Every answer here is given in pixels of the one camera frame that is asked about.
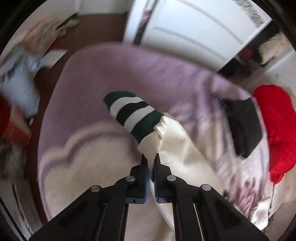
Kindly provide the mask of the white sliding wardrobe door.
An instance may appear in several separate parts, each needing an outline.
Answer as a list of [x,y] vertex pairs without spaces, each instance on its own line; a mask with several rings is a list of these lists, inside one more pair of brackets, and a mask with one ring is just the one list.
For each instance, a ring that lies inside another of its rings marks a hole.
[[219,71],[270,22],[254,1],[134,1],[123,42]]

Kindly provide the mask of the floral purple bed blanket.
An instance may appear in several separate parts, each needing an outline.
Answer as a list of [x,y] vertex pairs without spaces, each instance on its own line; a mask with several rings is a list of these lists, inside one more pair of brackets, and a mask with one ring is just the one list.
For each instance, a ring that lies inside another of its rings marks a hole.
[[112,185],[139,164],[137,140],[104,103],[115,91],[131,92],[172,116],[186,106],[194,133],[198,111],[207,104],[203,95],[252,98],[257,105],[247,91],[217,73],[168,55],[121,44],[78,51],[61,73],[41,127],[38,182],[48,219],[90,186]]

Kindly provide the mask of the beige hanging coat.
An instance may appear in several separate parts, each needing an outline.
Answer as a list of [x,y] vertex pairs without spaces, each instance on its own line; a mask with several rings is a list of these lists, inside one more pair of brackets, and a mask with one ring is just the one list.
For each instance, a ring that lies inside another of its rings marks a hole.
[[275,34],[258,47],[258,52],[261,57],[260,65],[267,64],[270,60],[280,56],[291,47],[289,40],[283,32]]

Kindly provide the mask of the red duvet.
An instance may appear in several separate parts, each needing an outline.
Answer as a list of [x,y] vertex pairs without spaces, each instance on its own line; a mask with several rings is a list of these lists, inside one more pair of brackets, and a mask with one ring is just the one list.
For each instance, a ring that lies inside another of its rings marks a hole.
[[270,181],[278,184],[295,166],[295,110],[289,94],[276,85],[261,85],[253,92],[268,135]]

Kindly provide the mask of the red white plastic bag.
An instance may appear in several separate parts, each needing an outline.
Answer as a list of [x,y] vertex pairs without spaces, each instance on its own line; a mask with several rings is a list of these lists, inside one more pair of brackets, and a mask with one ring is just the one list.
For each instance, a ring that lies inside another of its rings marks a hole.
[[9,143],[25,148],[31,137],[31,130],[25,121],[23,112],[10,105],[1,94],[1,138]]

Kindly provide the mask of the green white varsity jacket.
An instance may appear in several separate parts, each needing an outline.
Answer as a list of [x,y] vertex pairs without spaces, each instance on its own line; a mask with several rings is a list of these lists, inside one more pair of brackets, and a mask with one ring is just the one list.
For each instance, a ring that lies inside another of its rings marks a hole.
[[172,173],[193,185],[210,184],[258,229],[268,225],[271,202],[269,150],[262,116],[252,99],[262,139],[248,158],[237,156],[226,113],[218,95],[203,95],[197,132],[182,106],[175,115],[160,113],[128,91],[110,92],[104,98],[110,115],[137,140],[139,151],[151,163],[159,155]]

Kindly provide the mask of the black folded trousers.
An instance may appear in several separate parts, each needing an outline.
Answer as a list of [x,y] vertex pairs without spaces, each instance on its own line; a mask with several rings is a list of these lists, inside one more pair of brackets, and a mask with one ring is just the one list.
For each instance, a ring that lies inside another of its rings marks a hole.
[[246,100],[222,99],[237,156],[248,158],[262,139],[262,129],[255,105]]

